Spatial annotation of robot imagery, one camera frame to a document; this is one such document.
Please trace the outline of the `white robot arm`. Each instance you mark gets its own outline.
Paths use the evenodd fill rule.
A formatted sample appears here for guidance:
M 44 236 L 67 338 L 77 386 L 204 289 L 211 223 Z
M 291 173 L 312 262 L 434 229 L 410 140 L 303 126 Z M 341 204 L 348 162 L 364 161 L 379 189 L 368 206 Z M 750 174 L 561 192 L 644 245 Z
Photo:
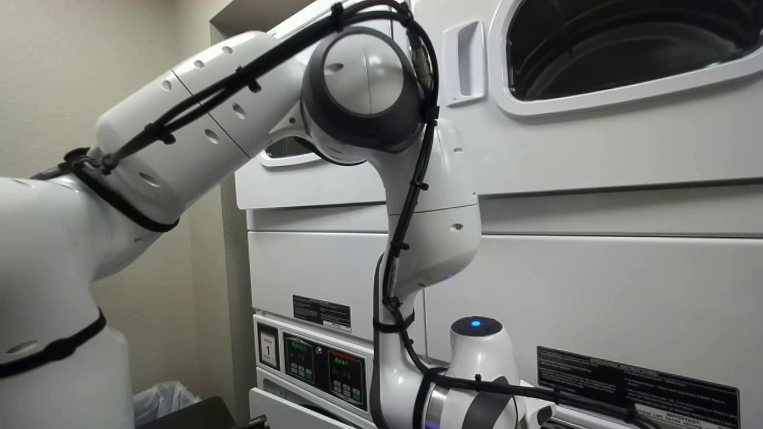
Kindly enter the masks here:
M 247 210 L 381 204 L 373 417 L 385 429 L 522 429 L 507 330 L 420 366 L 423 289 L 483 239 L 477 189 L 440 112 L 434 36 L 410 0 L 323 0 L 201 51 L 118 104 L 96 139 L 0 182 L 4 429 L 137 429 L 129 350 L 93 298 L 222 179 Z

